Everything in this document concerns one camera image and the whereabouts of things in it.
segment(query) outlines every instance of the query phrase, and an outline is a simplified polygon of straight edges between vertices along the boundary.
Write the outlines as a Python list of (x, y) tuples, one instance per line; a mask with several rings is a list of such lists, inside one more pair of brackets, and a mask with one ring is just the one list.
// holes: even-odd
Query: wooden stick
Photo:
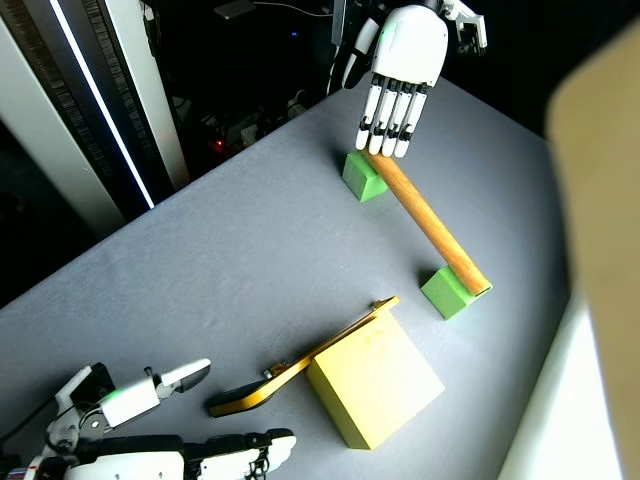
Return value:
[(491, 287), (489, 280), (453, 238), (453, 235), (396, 162), (392, 158), (382, 155), (363, 153), (469, 291), (473, 295), (479, 295), (488, 290)]

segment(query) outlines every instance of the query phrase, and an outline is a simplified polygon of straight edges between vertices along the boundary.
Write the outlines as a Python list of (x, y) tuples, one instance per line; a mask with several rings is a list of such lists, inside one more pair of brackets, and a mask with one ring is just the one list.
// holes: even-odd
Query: green support block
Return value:
[(489, 291), (482, 292), (478, 296), (472, 295), (449, 266), (438, 270), (420, 290), (445, 320), (450, 319)]
[(347, 155), (342, 178), (361, 202), (366, 202), (370, 198), (386, 192), (389, 188), (359, 151)]

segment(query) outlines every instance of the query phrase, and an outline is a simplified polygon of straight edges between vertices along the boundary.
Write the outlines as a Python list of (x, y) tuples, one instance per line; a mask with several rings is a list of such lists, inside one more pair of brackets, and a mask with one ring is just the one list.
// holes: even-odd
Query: yellow cube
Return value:
[(444, 386), (391, 313), (316, 355), (307, 377), (350, 448), (373, 450)]

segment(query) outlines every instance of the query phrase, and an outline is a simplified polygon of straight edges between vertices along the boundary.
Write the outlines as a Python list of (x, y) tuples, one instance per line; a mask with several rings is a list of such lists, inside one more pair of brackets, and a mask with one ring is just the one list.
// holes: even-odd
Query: blurry tan object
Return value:
[(548, 127), (621, 467), (640, 479), (640, 21), (565, 81)]

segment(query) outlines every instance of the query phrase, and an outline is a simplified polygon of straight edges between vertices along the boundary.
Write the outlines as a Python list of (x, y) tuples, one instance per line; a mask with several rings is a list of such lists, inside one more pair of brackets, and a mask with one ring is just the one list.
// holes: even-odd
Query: robotic hand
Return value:
[(289, 458), (296, 437), (273, 429), (183, 443), (175, 435), (103, 439), (126, 422), (156, 408), (172, 393), (204, 379), (208, 359), (147, 377), (116, 389), (104, 365), (84, 367), (55, 395), (58, 415), (49, 424), (45, 447), (27, 468), (7, 478), (24, 480), (254, 480)]
[[(392, 10), (380, 31), (373, 58), (373, 80), (356, 136), (356, 148), (389, 157), (403, 157), (409, 147), (428, 92), (440, 76), (447, 53), (444, 21), (454, 21), (458, 53), (482, 55), (487, 46), (484, 17), (459, 0), (425, 0)], [(343, 87), (353, 86), (358, 64), (379, 30), (379, 19), (368, 18), (347, 63)]]

